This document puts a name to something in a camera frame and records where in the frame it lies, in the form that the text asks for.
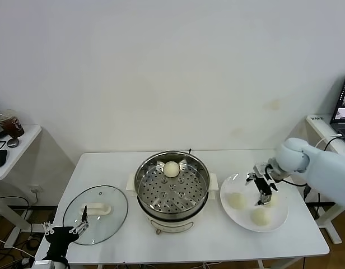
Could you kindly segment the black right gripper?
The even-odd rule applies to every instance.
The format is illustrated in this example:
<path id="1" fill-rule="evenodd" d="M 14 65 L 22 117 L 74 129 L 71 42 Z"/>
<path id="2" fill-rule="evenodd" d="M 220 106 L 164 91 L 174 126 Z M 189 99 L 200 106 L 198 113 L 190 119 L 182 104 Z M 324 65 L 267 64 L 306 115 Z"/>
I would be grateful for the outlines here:
<path id="1" fill-rule="evenodd" d="M 277 192 L 278 189 L 270 176 L 270 168 L 268 165 L 255 165 L 253 167 L 254 173 L 248 173 L 245 185 L 253 182 L 258 191 L 259 199 L 256 206 L 274 207 L 277 204 L 278 197 L 273 191 Z"/>

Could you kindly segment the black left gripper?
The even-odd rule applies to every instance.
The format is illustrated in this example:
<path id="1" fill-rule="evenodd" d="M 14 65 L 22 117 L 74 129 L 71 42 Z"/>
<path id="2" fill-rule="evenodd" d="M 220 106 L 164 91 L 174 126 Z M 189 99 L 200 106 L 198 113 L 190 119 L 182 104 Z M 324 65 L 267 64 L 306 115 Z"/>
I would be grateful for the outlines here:
<path id="1" fill-rule="evenodd" d="M 45 239 L 50 244 L 44 259 L 65 259 L 68 247 L 78 240 L 78 233 L 83 233 L 89 226 L 87 207 L 83 209 L 81 220 L 74 227 L 52 227 L 50 221 L 43 222 Z"/>

